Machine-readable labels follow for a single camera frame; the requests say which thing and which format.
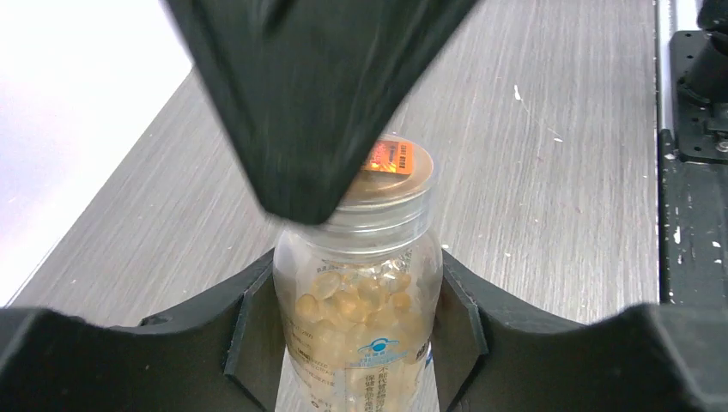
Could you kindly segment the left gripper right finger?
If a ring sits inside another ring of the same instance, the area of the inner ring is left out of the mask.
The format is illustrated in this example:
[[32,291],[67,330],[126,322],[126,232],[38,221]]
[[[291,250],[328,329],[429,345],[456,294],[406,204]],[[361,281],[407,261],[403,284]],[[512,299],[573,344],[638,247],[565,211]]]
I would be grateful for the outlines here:
[[443,411],[724,411],[727,313],[639,304],[583,325],[443,256],[432,352]]

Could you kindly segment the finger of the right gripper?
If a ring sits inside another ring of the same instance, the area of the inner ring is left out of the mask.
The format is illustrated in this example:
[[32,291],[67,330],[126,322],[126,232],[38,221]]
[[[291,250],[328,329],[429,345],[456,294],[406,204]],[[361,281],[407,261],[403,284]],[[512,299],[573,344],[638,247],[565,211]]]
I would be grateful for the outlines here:
[[327,221],[471,0],[167,3],[261,207]]

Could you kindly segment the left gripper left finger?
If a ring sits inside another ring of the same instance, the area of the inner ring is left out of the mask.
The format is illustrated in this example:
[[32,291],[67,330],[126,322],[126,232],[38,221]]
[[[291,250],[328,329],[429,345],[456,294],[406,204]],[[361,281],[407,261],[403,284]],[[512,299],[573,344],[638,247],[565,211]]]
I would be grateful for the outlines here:
[[136,327],[5,308],[1,408],[272,411],[284,348],[271,253]]

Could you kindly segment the white bottle cap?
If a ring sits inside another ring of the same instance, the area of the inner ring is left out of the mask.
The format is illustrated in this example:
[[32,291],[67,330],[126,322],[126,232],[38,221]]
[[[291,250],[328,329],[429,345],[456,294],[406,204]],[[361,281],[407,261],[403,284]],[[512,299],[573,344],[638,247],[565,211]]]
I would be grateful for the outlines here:
[[361,170],[339,207],[395,203],[429,188],[434,181],[434,161],[422,146],[384,134],[370,150]]

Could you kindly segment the clear pill bottle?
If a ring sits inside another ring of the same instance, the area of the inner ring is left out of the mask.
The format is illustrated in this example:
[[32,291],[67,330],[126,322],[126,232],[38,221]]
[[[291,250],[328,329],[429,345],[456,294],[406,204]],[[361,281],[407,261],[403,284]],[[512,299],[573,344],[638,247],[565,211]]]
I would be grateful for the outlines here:
[[287,227],[273,275],[287,350],[312,411],[409,411],[428,358],[443,264],[428,189],[344,203]]

